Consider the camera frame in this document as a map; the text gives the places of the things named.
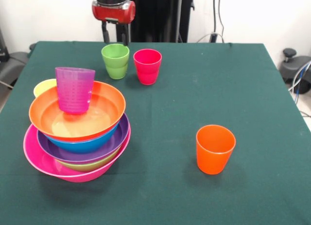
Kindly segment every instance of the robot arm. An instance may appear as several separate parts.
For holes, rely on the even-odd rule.
[[[124,45],[128,45],[128,28],[135,17],[135,3],[131,0],[95,0],[92,3],[93,15],[96,19],[102,21],[102,31],[104,42],[109,43],[109,33],[106,24],[122,25],[122,40]]]

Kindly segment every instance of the blue bowl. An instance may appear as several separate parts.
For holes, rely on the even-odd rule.
[[[119,123],[117,123],[115,127],[113,127],[111,130],[109,130],[109,132],[105,133],[104,135],[88,141],[69,142],[69,141],[59,141],[49,136],[46,137],[59,148],[62,148],[66,151],[73,153],[85,154],[97,151],[106,142],[108,142],[109,139],[111,139],[114,132],[117,130],[118,125]]]

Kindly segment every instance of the pink cup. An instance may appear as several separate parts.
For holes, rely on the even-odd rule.
[[[134,54],[134,63],[140,83],[152,85],[156,82],[162,62],[162,54],[154,49],[142,49]]]
[[[55,73],[60,110],[72,114],[87,112],[92,96],[95,71],[56,67]]]

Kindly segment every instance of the cup rim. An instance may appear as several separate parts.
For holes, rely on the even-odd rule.
[[[115,44],[107,44],[107,45],[104,46],[104,47],[102,48],[102,50],[101,50],[101,54],[102,54],[103,57],[108,58],[108,59],[121,59],[121,58],[127,57],[127,56],[130,54],[130,49],[128,48],[128,46],[124,46],[124,47],[127,49],[126,55],[121,56],[121,57],[109,57],[109,56],[105,56],[104,53],[103,53],[104,48],[106,48],[106,47],[108,47],[108,46],[111,46],[111,45],[122,45],[122,46],[124,46],[123,44],[118,44],[118,43],[115,43]]]
[[[65,67],[65,66],[59,66],[59,67],[55,67],[56,71],[65,71],[65,72],[73,72],[73,73],[95,73],[95,70],[93,69],[85,69],[85,68],[78,68],[78,67]]]
[[[198,140],[198,134],[199,134],[199,132],[200,132],[202,129],[204,129],[205,127],[209,127],[209,126],[218,126],[218,127],[224,128],[226,131],[229,132],[229,134],[230,134],[230,135],[233,137],[233,139],[234,139],[234,144],[233,144],[233,146],[232,146],[232,148],[231,148],[230,150],[228,150],[228,151],[226,151],[226,152],[214,152],[214,151],[210,151],[210,150],[204,148],[204,147],[201,145],[201,143],[200,143],[199,140]],[[222,125],[218,125],[218,124],[208,124],[208,125],[205,125],[205,126],[201,127],[201,128],[198,130],[198,132],[196,133],[196,143],[197,143],[204,151],[206,151],[206,152],[210,152],[210,153],[218,154],[218,155],[223,155],[223,154],[227,154],[227,153],[231,152],[231,151],[235,148],[237,141],[236,141],[236,138],[235,138],[234,134],[233,134],[233,133],[231,132],[231,130],[229,130],[228,128],[226,128],[226,127],[224,127],[224,126],[222,126]]]
[[[136,53],[138,53],[138,52],[140,52],[140,51],[145,51],[145,50],[152,50],[152,51],[154,51],[154,52],[157,52],[158,54],[160,54],[160,59],[159,59],[158,61],[156,61],[156,62],[149,63],[149,64],[147,64],[147,63],[142,63],[142,62],[136,60],[136,59],[135,59]],[[142,64],[142,65],[154,65],[154,64],[157,64],[157,63],[161,62],[161,60],[162,60],[162,54],[161,54],[158,50],[155,50],[155,49],[140,49],[140,50],[138,50],[138,51],[136,51],[136,52],[134,53],[133,59],[134,59],[134,61],[137,61],[137,62],[139,62],[139,63]]]

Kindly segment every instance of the purple cup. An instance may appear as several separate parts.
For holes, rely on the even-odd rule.
[[[60,110],[72,114],[87,112],[92,96],[95,71],[56,67],[55,74]]]

